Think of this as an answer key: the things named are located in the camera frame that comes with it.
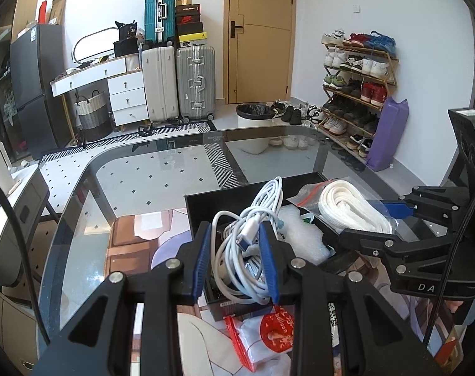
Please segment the person's right hand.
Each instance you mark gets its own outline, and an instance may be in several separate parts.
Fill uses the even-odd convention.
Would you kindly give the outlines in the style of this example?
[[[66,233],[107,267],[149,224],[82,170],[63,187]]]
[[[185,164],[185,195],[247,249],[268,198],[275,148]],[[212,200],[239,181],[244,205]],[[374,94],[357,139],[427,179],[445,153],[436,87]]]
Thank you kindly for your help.
[[[466,289],[467,286],[465,284],[457,284],[457,283],[447,283],[446,285],[446,290],[444,295],[446,295],[447,291],[453,290],[454,294],[458,294],[458,290],[462,291]],[[443,300],[441,303],[442,306],[445,306],[447,310],[449,310],[451,313],[455,313],[458,308],[461,307],[462,304],[467,304],[467,303],[473,303],[475,304],[475,299],[467,299],[467,300]]]

